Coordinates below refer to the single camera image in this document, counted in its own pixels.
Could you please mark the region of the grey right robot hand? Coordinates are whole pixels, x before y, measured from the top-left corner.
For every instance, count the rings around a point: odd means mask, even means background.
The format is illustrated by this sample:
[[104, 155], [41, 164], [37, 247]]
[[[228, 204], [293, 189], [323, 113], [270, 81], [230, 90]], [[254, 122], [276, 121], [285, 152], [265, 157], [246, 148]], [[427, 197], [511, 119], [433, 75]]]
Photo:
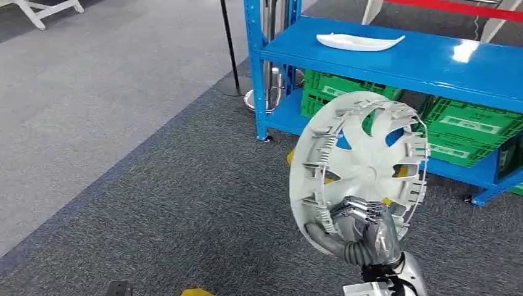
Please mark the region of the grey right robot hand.
[[305, 229], [309, 237], [329, 254], [359, 266], [393, 265], [402, 258], [388, 205], [346, 196], [329, 213], [335, 218], [350, 216], [364, 223], [362, 238], [356, 242], [336, 240], [319, 224], [307, 223]]

